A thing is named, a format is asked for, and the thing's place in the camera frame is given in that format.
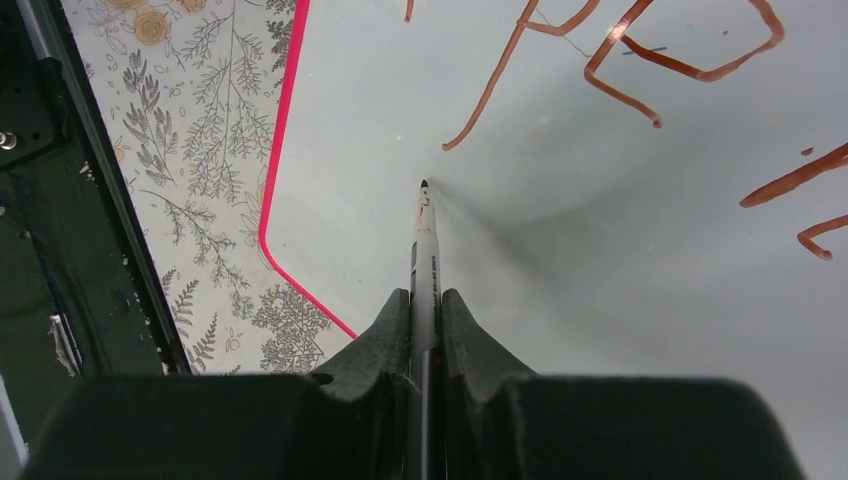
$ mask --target floral wallpaper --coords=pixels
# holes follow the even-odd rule
[[[296,0],[63,0],[196,373],[304,372],[350,338],[257,231]]]

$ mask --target white surface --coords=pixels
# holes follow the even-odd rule
[[[811,478],[845,478],[848,229],[817,239],[830,262],[795,235],[848,213],[848,168],[739,206],[848,141],[844,2],[772,1],[785,40],[715,83],[617,44],[598,77],[662,115],[660,130],[587,84],[565,39],[526,31],[449,153],[524,3],[416,3],[410,24],[401,0],[312,3],[269,221],[279,264],[364,330],[408,287],[426,177],[443,287],[518,357],[546,372],[741,379]],[[569,40],[591,55],[631,5],[601,2]],[[581,6],[539,8],[558,24]],[[628,34],[704,69],[769,37],[745,0],[655,2]]]

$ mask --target pink edge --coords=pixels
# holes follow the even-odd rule
[[[283,91],[280,95],[280,108],[277,110],[277,123],[274,129],[274,142],[271,145],[271,158],[268,162],[268,178],[265,180],[265,198],[262,199],[262,214],[259,217],[259,245],[262,248],[262,253],[265,258],[274,267],[283,278],[286,279],[291,286],[303,294],[310,302],[312,302],[318,310],[324,312],[330,320],[339,326],[351,338],[356,338],[356,333],[350,327],[345,325],[329,308],[325,307],[321,302],[309,293],[303,286],[297,282],[291,275],[288,274],[280,264],[271,255],[271,250],[268,249],[268,215],[271,212],[271,200],[274,198],[274,184],[277,179],[277,170],[280,166],[280,153],[283,150],[283,137],[286,131],[286,120],[289,116],[289,104],[291,103],[292,92],[294,91],[294,79],[297,73],[297,62],[300,59],[300,47],[303,44],[303,32],[306,30],[306,17],[309,14],[309,0],[298,0],[297,7],[294,12],[294,25],[292,27],[291,41],[289,42],[289,56],[286,61],[286,69],[283,74]]]

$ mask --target black metal frame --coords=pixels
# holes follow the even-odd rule
[[[190,370],[59,2],[0,22],[0,373],[31,438],[73,370],[53,315],[81,376]]]

